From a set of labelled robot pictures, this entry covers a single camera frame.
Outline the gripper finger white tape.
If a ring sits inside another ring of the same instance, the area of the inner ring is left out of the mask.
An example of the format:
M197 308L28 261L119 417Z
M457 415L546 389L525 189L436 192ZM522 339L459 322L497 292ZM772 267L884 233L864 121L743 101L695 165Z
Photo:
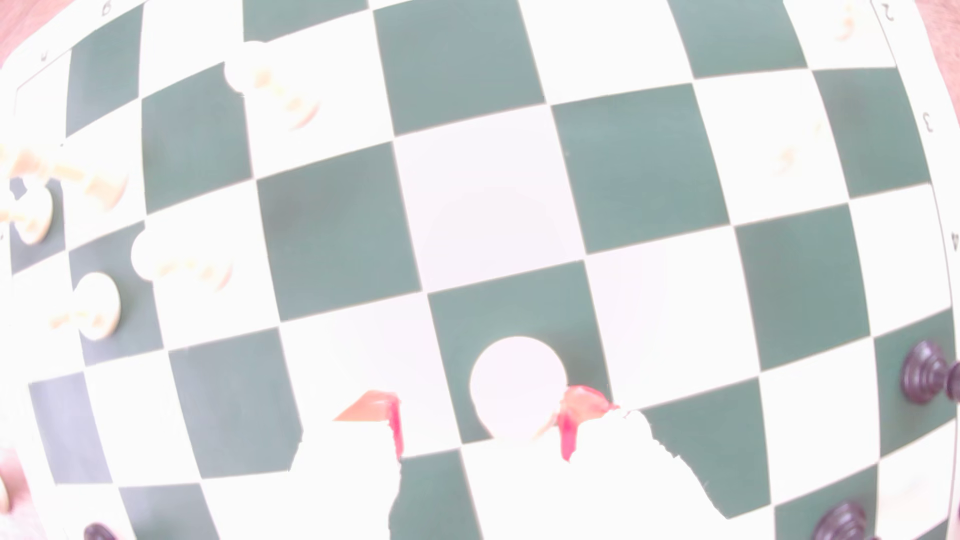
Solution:
M390 539L402 484L401 399L367 390L307 426L256 539Z
M589 386L558 409L578 539L735 539L690 465L658 440L642 411Z

